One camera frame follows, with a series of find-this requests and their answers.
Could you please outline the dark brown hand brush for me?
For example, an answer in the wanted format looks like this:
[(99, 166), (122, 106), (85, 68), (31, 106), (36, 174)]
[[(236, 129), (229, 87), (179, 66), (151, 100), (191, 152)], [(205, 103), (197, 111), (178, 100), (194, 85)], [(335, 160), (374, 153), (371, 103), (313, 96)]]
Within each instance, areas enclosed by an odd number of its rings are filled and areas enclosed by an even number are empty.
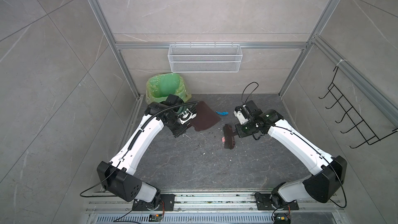
[(230, 124), (225, 124), (223, 133), (225, 137), (224, 148), (233, 149), (235, 147), (235, 136), (237, 136), (237, 131), (234, 131)]

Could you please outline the dark brown dustpan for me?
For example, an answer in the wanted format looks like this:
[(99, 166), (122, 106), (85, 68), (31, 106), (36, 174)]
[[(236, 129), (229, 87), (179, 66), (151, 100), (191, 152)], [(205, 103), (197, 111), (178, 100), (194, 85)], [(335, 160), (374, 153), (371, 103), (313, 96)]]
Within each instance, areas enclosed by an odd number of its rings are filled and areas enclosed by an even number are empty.
[(221, 120), (204, 101), (196, 105), (196, 111), (197, 115), (190, 120), (190, 124), (197, 132), (208, 130)]

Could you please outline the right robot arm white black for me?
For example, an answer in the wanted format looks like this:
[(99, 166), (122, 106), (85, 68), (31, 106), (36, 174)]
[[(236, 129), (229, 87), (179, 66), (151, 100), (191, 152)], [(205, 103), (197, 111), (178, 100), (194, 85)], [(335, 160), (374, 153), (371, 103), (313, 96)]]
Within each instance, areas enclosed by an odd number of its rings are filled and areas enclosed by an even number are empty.
[(341, 156), (332, 156), (323, 151), (300, 134), (277, 111), (262, 111), (246, 98), (234, 110), (239, 123), (235, 128), (225, 125), (225, 143), (234, 146), (234, 137), (253, 137), (256, 141), (265, 135), (279, 141), (294, 154), (308, 169), (310, 175), (290, 183), (283, 182), (271, 193), (271, 202), (275, 209), (281, 209), (300, 199), (312, 198), (327, 203), (332, 196), (343, 189), (347, 161)]

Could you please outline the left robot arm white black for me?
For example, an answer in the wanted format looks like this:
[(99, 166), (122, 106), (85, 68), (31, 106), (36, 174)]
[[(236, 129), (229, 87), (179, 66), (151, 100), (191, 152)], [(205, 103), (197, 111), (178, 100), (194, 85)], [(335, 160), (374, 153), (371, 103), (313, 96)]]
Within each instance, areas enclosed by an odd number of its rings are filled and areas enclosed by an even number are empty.
[(137, 167), (147, 148), (164, 127), (178, 137), (197, 116), (197, 101), (185, 103), (180, 97), (170, 94), (165, 101), (150, 103), (140, 124), (121, 150), (109, 161), (97, 167), (99, 185), (105, 191), (131, 202), (146, 203), (155, 210), (161, 203), (161, 191), (135, 177)]

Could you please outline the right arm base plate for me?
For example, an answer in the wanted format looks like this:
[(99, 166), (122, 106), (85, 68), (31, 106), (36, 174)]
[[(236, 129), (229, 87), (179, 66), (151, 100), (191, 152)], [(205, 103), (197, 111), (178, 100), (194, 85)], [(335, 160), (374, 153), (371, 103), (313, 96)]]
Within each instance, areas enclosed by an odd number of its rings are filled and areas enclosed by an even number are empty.
[(259, 211), (271, 211), (276, 209), (281, 210), (299, 210), (297, 201), (286, 202), (279, 195), (276, 194), (262, 194), (256, 192), (254, 194), (257, 209)]

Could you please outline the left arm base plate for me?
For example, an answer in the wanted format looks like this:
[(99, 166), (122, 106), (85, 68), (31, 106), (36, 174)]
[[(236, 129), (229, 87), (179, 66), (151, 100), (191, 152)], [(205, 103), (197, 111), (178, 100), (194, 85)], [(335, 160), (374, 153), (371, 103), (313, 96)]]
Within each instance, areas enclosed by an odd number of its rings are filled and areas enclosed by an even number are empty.
[(133, 211), (173, 211), (175, 205), (174, 194), (161, 194), (159, 199), (159, 204), (157, 206), (152, 205), (144, 201), (135, 200), (133, 203)]

